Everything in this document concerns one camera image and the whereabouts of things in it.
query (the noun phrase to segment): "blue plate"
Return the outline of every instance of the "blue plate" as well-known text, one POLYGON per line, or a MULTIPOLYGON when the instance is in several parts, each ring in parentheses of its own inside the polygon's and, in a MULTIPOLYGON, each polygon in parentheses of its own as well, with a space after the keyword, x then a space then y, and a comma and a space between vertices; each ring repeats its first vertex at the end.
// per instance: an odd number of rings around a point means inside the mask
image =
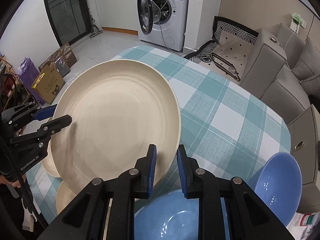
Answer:
POLYGON ((248 185, 287 226, 297 211, 302 192, 301 171, 295 158, 284 152, 273 155, 248 185))
MULTIPOLYGON (((222 208, 226 221, 225 205, 222 208)), ((156 198, 135 214, 134 239, 198 240, 198 216, 199 199, 184 198, 181 189, 172 191, 156 198)), ((228 224, 225 231, 229 234, 228 224)))

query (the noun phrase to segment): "drawer handle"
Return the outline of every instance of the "drawer handle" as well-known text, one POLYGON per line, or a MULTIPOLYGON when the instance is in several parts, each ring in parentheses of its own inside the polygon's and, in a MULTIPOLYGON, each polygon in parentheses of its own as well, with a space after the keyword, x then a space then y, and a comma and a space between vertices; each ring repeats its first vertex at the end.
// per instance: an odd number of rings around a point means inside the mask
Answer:
POLYGON ((303 141, 299 142, 297 146, 294 148, 295 151, 299 150, 303 146, 303 141))

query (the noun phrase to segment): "cardboard box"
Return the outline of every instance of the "cardboard box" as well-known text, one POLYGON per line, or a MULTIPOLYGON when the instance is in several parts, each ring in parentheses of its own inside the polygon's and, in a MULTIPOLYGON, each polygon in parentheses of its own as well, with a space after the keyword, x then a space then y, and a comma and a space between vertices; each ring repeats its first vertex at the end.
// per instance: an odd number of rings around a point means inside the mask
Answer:
POLYGON ((65 81, 56 69, 55 63, 47 65, 31 87, 48 103, 51 104, 61 90, 65 81))

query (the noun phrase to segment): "sofa seat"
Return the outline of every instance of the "sofa seat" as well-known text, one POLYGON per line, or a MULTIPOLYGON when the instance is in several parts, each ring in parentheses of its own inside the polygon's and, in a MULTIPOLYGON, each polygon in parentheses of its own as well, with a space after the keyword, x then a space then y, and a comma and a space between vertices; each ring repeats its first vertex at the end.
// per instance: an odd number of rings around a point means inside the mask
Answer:
POLYGON ((302 114, 309 106, 307 93, 296 76, 282 67, 275 80, 260 98, 267 106, 279 114, 286 124, 302 114))

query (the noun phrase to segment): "checkered tablecloth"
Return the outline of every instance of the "checkered tablecloth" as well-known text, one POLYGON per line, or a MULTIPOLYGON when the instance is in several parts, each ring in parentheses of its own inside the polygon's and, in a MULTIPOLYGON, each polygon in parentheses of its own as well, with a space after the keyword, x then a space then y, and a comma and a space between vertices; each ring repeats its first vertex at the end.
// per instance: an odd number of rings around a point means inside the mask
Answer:
MULTIPOLYGON (((113 59, 134 59, 171 84, 181 111, 181 138, 187 155, 217 177, 248 181, 277 152, 290 152, 290 134, 282 118, 233 82, 194 62, 149 46, 127 49, 113 59)), ((56 215, 60 179, 39 164, 27 174, 31 190, 48 222, 56 215)), ((152 198, 180 188, 176 160, 152 198)))

